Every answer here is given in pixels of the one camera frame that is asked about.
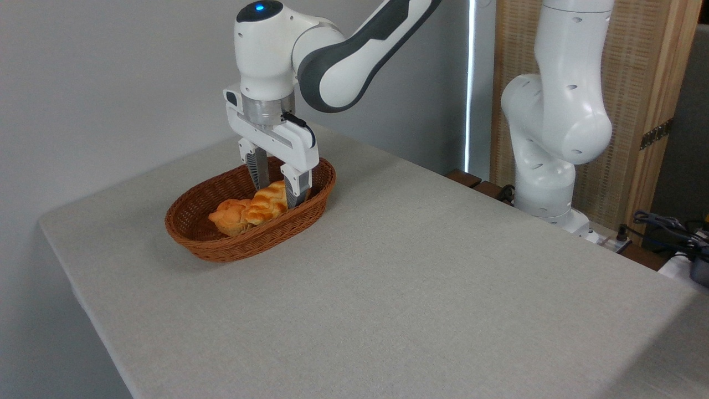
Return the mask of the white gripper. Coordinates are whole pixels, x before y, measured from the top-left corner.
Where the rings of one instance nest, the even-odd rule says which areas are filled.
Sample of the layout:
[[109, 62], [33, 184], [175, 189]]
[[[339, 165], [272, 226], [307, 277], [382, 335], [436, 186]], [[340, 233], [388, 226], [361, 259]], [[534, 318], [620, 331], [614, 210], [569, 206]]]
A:
[[245, 99], [237, 84], [224, 89], [229, 125], [238, 136], [239, 152], [250, 172], [256, 190], [270, 185], [268, 152], [284, 164], [280, 167], [284, 177], [287, 207], [294, 209], [308, 197], [312, 187], [312, 169], [319, 164], [316, 137], [309, 128], [291, 121], [276, 125], [258, 125], [246, 118]]

